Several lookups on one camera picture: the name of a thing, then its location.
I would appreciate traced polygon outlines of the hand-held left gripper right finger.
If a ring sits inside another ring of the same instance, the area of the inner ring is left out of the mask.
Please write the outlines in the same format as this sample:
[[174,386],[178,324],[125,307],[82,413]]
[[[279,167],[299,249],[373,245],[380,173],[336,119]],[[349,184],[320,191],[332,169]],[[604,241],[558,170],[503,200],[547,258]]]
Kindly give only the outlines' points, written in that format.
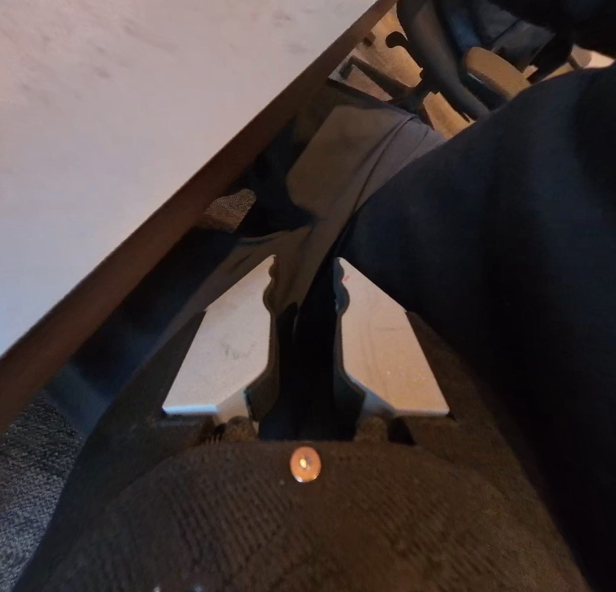
[[349,416],[447,416],[450,407],[404,308],[336,259],[335,401]]

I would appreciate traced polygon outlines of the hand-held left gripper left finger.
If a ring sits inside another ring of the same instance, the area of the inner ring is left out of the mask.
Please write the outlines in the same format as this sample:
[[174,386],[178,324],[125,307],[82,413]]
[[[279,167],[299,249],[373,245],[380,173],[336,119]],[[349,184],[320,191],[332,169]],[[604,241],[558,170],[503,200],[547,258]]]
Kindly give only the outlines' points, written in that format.
[[169,416],[266,416],[276,402],[278,342],[266,257],[203,314],[163,403]]

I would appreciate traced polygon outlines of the person's dark sweater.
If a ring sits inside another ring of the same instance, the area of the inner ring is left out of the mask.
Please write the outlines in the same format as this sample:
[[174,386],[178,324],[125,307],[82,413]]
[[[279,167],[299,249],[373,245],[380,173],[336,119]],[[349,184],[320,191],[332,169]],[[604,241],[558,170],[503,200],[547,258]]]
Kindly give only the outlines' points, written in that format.
[[615,591],[615,65],[529,88],[336,240],[495,390],[583,573]]

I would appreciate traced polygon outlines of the person's grey pants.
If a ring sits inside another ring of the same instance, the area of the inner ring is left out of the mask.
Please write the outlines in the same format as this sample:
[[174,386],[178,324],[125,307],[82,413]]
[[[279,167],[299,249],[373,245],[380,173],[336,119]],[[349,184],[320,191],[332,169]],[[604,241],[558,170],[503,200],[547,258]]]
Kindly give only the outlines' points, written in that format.
[[211,303],[266,257],[275,256],[269,302],[276,320],[279,392],[293,373],[304,384],[331,382],[335,411],[345,422],[355,425],[372,417],[349,416],[335,401],[334,271],[341,255],[334,247],[367,199],[439,142],[433,131],[407,113],[386,107],[336,107],[283,185],[291,206],[307,213],[309,222],[293,231],[241,238],[193,302],[200,323]]

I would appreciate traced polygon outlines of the black office chair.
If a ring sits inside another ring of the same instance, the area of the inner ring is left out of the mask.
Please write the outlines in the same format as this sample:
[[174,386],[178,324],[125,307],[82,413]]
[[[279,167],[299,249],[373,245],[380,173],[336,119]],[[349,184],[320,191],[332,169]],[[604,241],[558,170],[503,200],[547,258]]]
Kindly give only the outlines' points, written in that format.
[[429,95],[441,95],[466,121],[476,121],[512,100],[522,90],[552,76],[588,68],[592,53],[575,46],[570,38],[552,35],[533,60],[523,67],[498,54],[472,47],[458,56],[434,0],[398,0],[400,30],[389,33],[384,43],[400,48],[419,66],[415,87],[391,78],[357,56],[340,67],[341,79],[353,70],[362,72],[390,96],[389,103],[418,115],[433,126],[425,106]]

